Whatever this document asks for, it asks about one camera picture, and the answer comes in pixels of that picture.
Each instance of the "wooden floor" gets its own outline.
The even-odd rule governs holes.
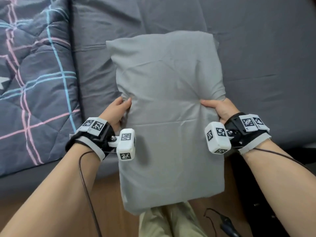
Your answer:
[[[0,201],[0,229],[3,229],[11,216],[26,200],[26,196],[15,200]],[[119,176],[114,174],[105,179],[96,181],[91,194],[93,206],[100,224],[103,236],[106,237],[136,237],[138,236],[138,217],[126,212],[121,200]],[[250,227],[243,215],[238,199],[238,193],[233,178],[230,161],[225,161],[225,191],[211,198],[190,201],[203,229],[209,237],[215,236],[209,219],[203,217],[207,207],[214,208],[223,215],[228,216],[235,228],[243,237],[252,237]],[[85,216],[69,223],[68,237],[94,237],[97,236],[88,207]],[[219,216],[209,212],[215,224],[218,237],[227,237],[219,228]]]

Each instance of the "person's right arm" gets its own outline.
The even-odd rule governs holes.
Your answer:
[[[201,104],[215,108],[222,123],[240,112],[229,99],[201,100]],[[271,140],[257,148],[288,155]],[[280,155],[251,150],[243,157],[288,234],[291,237],[315,237],[316,176]]]

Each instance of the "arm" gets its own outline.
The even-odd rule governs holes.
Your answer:
[[[130,99],[122,103],[122,98],[117,98],[100,118],[107,120],[117,131],[121,117],[131,104]],[[71,219],[79,214],[82,206],[87,203],[78,161],[80,156],[88,151],[91,149],[74,144],[12,217],[0,237],[62,236]],[[81,169],[89,192],[100,163],[95,153],[88,153],[81,159]]]
[[[225,123],[240,111],[229,100],[201,100],[213,107]],[[257,148],[288,155],[271,140]],[[291,237],[316,236],[316,177],[298,163],[259,150],[243,155],[265,198]]]

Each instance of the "beige pants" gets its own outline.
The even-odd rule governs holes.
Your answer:
[[[207,237],[189,203],[151,208],[139,217],[139,237]]]

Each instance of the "person's left arm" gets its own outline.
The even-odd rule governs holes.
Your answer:
[[[106,108],[100,118],[107,120],[117,131],[120,119],[131,104],[131,99],[123,103],[119,97]],[[80,156],[89,151],[92,151],[89,147],[75,143],[15,213],[0,237],[63,236],[71,220],[87,203],[78,162]],[[81,159],[81,169],[89,192],[100,163],[94,152],[85,154]]]

